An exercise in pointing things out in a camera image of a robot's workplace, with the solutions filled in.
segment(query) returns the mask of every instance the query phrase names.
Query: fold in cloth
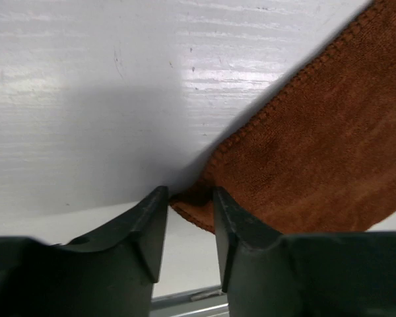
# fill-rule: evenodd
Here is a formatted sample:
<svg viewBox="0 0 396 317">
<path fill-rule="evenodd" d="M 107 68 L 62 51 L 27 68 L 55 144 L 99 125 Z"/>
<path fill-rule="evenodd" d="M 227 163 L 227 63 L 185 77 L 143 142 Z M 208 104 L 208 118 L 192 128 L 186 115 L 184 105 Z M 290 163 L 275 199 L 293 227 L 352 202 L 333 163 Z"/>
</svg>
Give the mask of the fold in cloth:
<svg viewBox="0 0 396 317">
<path fill-rule="evenodd" d="M 396 211 L 396 0 L 374 1 L 171 205 L 214 232 L 213 186 L 284 233 L 366 230 Z"/>
</svg>

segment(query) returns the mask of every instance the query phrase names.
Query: fabric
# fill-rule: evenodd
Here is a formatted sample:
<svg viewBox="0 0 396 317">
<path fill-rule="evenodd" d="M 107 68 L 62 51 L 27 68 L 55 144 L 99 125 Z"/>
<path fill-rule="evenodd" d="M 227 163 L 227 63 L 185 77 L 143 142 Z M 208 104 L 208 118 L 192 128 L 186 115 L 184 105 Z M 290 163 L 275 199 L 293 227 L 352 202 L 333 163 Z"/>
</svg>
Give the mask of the fabric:
<svg viewBox="0 0 396 317">
<path fill-rule="evenodd" d="M 172 207 L 213 232 L 213 186 L 284 233 L 366 230 L 396 211 L 396 0 L 374 1 Z"/>
</svg>

